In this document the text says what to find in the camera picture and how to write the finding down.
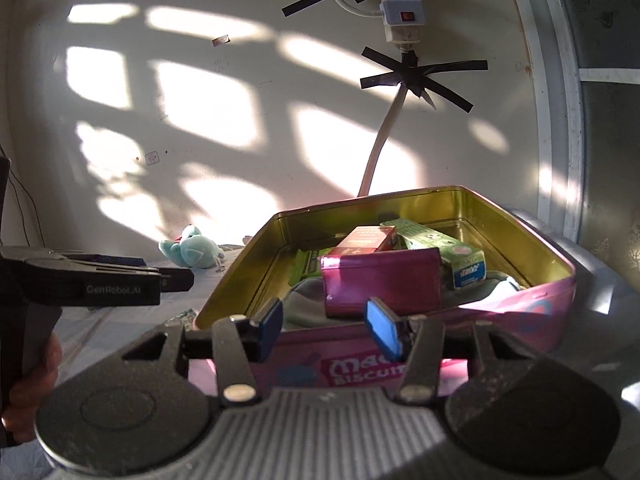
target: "light blue plush toy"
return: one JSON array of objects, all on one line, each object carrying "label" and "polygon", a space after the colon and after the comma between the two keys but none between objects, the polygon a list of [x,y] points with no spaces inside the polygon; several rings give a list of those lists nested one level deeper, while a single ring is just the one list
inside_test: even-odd
[{"label": "light blue plush toy", "polygon": [[162,240],[158,247],[179,267],[209,269],[215,266],[221,269],[221,260],[225,259],[224,251],[213,240],[203,236],[195,225],[187,225],[175,242]]}]

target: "pink box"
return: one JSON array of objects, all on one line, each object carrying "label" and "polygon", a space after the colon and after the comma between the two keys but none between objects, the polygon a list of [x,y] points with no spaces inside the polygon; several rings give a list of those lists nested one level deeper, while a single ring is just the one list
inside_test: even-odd
[{"label": "pink box", "polygon": [[320,265],[328,317],[362,316],[372,297],[399,316],[442,307],[438,249],[327,254]]}]

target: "small sticker on wall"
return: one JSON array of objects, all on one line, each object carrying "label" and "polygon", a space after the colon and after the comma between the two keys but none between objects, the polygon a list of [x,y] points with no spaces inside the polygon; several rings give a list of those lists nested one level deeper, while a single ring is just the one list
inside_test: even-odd
[{"label": "small sticker on wall", "polygon": [[145,155],[145,160],[146,164],[148,166],[151,166],[152,164],[157,164],[158,162],[160,162],[160,155],[158,155],[158,152],[147,153]]},{"label": "small sticker on wall", "polygon": [[229,43],[229,41],[231,41],[229,39],[229,36],[227,34],[225,34],[224,36],[220,36],[219,38],[216,38],[215,40],[211,40],[211,42],[213,43],[213,46],[219,46],[225,43]]}]

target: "small cardboard box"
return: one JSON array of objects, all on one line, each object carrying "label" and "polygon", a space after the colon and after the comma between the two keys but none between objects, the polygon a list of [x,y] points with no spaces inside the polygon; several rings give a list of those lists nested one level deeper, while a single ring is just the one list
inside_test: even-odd
[{"label": "small cardboard box", "polygon": [[482,250],[405,218],[383,222],[383,225],[394,226],[409,249],[438,248],[448,274],[444,283],[449,288],[484,280],[486,264]]},{"label": "small cardboard box", "polygon": [[329,251],[328,256],[390,251],[397,241],[396,229],[392,226],[361,225]]}]

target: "power strip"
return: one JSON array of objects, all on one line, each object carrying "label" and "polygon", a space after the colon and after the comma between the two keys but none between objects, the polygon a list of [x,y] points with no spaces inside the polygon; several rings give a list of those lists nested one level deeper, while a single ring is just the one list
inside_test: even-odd
[{"label": "power strip", "polygon": [[381,0],[385,36],[389,43],[409,45],[420,41],[420,26],[424,25],[421,0]]}]

